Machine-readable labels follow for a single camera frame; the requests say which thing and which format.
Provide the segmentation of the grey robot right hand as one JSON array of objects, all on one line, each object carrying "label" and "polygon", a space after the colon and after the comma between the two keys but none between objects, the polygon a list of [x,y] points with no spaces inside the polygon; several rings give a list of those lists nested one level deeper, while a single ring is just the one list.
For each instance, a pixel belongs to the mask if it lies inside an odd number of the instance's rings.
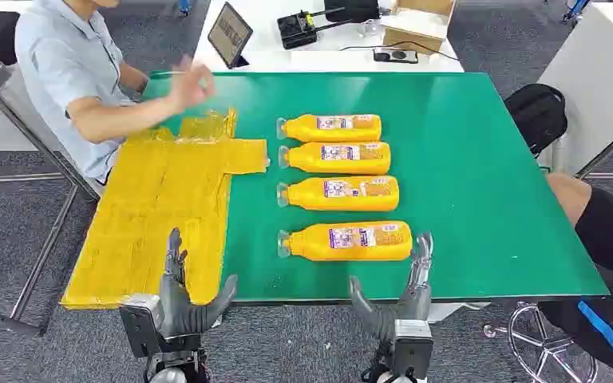
[{"label": "grey robot right hand", "polygon": [[408,281],[394,310],[375,308],[362,293],[359,279],[349,277],[348,289],[354,312],[362,320],[364,327],[382,342],[392,342],[397,335],[397,320],[426,322],[431,304],[429,271],[433,254],[433,236],[429,231],[416,238],[410,252],[410,271]]}]

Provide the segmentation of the seated person's right hand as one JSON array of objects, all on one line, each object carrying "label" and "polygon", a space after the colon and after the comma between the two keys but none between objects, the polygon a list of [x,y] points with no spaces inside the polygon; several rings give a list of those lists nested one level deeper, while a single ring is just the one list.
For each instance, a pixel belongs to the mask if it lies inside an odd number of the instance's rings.
[{"label": "seated person's right hand", "polygon": [[171,88],[166,97],[172,115],[205,102],[216,91],[212,71],[188,55],[172,71]]}]

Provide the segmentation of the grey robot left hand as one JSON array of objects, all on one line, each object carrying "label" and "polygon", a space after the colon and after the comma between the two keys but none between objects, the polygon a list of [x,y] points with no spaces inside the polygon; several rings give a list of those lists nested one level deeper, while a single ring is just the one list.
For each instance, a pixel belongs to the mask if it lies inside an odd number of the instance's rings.
[{"label": "grey robot left hand", "polygon": [[187,252],[180,250],[181,244],[180,230],[175,227],[168,235],[164,273],[159,289],[164,313],[160,332],[164,338],[201,334],[211,329],[218,317],[231,305],[237,291],[238,276],[233,274],[225,281],[222,291],[207,305],[193,304],[185,287],[184,260]]}]

